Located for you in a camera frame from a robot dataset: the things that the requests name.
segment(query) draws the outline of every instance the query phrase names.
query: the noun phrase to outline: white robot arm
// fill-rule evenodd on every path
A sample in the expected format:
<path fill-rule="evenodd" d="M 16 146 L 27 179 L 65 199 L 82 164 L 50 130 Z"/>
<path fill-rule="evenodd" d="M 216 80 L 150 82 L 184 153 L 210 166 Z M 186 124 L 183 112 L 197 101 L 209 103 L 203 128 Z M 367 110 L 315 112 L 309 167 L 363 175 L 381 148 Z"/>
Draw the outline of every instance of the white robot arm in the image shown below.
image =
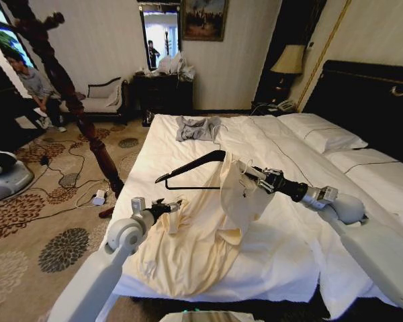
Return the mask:
<path fill-rule="evenodd" d="M 246 175 L 267 193 L 277 191 L 317 211 L 341 237 L 342 244 L 382 292 L 403 308 L 403 238 L 393 229 L 365 216 L 363 203 L 334 188 L 309 187 L 283 177 L 274 169 L 250 167 Z M 91 254 L 52 308 L 49 322 L 94 321 L 122 274 L 122 265 L 162 213 L 179 209 L 179 203 L 161 201 L 116 221 L 107 232 L 107 244 Z M 350 224 L 360 222 L 355 227 Z"/>

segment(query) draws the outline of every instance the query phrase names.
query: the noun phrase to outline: black headboard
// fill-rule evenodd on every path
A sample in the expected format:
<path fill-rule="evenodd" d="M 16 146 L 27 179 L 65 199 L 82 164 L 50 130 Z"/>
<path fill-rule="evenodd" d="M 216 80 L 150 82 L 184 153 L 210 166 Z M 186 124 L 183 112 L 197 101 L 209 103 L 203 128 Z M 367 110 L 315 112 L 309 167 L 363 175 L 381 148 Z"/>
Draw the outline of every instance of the black headboard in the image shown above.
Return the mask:
<path fill-rule="evenodd" d="M 303 112 L 317 114 L 403 162 L 400 94 L 403 66 L 328 60 Z"/>

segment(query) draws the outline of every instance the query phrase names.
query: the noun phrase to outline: wooden bedpost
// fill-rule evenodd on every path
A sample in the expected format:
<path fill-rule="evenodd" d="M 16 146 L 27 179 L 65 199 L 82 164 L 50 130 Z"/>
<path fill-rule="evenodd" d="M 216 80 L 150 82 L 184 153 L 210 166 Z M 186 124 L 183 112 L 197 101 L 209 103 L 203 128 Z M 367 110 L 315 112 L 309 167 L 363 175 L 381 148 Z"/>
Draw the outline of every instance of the wooden bedpost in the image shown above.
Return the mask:
<path fill-rule="evenodd" d="M 54 13 L 42 22 L 36 19 L 28 5 L 28 0 L 3 0 L 3 2 L 7 4 L 12 15 L 16 18 L 16 30 L 28 40 L 33 51 L 42 59 L 46 74 L 52 85 L 66 101 L 69 111 L 76 116 L 79 130 L 89 140 L 89 147 L 97 158 L 101 171 L 109 180 L 115 196 L 118 197 L 124 183 L 118 176 L 116 166 L 107 153 L 105 144 L 97 137 L 94 124 L 85 117 L 83 104 L 78 100 L 75 93 L 75 86 L 66 70 L 55 58 L 54 48 L 52 48 L 48 40 L 48 30 L 63 23 L 63 15 Z"/>

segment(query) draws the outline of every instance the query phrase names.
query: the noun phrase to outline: picture frame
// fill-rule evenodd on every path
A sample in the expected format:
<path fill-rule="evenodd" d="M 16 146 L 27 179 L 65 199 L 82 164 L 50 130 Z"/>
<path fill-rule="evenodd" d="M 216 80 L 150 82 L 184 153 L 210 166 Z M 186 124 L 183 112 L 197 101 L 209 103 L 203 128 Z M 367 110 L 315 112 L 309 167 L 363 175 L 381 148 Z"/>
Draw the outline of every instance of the picture frame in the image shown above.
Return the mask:
<path fill-rule="evenodd" d="M 183 0 L 182 38 L 222 42 L 228 0 Z"/>

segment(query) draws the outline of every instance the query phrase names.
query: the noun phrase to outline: white charger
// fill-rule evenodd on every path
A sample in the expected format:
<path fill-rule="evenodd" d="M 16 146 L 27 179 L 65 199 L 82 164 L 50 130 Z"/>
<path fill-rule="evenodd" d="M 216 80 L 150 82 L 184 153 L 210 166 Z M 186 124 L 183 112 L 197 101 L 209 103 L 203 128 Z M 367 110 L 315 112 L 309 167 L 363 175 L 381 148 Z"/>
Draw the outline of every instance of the white charger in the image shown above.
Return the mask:
<path fill-rule="evenodd" d="M 102 204 L 105 203 L 105 194 L 106 192 L 104 190 L 97 190 L 97 193 L 95 194 L 95 197 L 92 200 L 93 205 L 96 206 L 101 206 Z"/>

